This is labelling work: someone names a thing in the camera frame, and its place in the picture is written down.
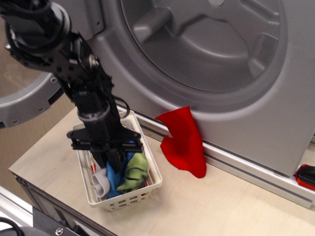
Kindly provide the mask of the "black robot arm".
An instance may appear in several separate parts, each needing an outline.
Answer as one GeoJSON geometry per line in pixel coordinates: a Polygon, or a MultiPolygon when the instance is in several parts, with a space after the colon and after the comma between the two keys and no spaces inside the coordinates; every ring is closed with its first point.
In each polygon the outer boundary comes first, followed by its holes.
{"type": "Polygon", "coordinates": [[[122,169],[125,153],[140,152],[140,134],[124,128],[113,83],[67,12],[50,0],[3,0],[0,15],[10,54],[27,68],[52,73],[76,105],[84,127],[68,132],[73,149],[88,150],[97,164],[122,169]]]}

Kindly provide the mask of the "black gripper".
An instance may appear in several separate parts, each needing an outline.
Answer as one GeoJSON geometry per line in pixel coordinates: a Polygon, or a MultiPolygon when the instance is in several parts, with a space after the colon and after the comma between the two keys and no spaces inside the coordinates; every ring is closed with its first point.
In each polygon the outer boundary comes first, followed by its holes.
{"type": "Polygon", "coordinates": [[[142,152],[141,135],[123,127],[119,113],[78,113],[84,127],[72,130],[67,137],[72,140],[73,149],[90,150],[101,169],[107,162],[114,172],[120,172],[127,152],[142,152]]]}

